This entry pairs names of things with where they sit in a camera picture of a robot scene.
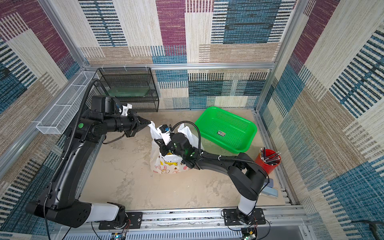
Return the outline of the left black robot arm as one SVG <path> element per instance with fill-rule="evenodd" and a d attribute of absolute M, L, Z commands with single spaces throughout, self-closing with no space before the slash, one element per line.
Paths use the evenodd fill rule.
<path fill-rule="evenodd" d="M 88 96 L 97 86 L 102 86 L 98 79 L 87 85 L 79 110 L 70 124 L 71 131 L 59 164 L 38 200 L 27 204 L 28 214 L 72 228 L 90 222 L 104 222 L 116 227 L 126 224 L 125 206 L 80 202 L 76 199 L 76 190 L 91 153 L 107 133 L 119 132 L 130 138 L 151 121 L 108 95 L 93 96 L 88 109 Z"/>

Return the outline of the white plastic bag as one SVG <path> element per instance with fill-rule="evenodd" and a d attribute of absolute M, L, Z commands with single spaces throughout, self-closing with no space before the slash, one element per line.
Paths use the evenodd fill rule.
<path fill-rule="evenodd" d="M 204 150 L 199 128 L 190 121 L 175 126 L 149 124 L 152 137 L 150 167 L 156 174 L 178 174 L 195 167 Z"/>

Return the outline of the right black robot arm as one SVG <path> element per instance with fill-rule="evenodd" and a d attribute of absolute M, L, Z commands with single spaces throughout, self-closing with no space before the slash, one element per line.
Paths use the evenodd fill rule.
<path fill-rule="evenodd" d="M 175 132 L 176 127 L 190 124 L 197 130 L 196 146 L 181 131 Z M 174 126 L 162 125 L 155 128 L 154 141 L 160 147 L 162 156 L 168 153 L 180 157 L 181 163 L 189 169 L 210 170 L 229 176 L 241 195 L 237 207 L 240 216 L 250 216 L 256 206 L 260 193 L 264 189 L 265 180 L 269 174 L 247 154 L 223 156 L 211 154 L 202 148 L 201 131 L 190 121 L 181 121 Z"/>

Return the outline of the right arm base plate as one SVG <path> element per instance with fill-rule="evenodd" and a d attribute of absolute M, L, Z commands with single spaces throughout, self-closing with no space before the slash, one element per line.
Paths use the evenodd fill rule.
<path fill-rule="evenodd" d="M 224 218 L 226 226 L 265 225 L 267 223 L 261 208 L 254 208 L 249 214 L 243 214 L 239 209 L 223 209 L 221 216 Z"/>

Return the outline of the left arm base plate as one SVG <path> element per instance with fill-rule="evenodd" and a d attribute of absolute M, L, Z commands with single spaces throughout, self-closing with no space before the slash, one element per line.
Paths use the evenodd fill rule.
<path fill-rule="evenodd" d="M 114 221 L 102 221 L 99 223 L 99 230 L 131 230 L 139 229 L 142 224 L 143 212 L 126 212 Z"/>

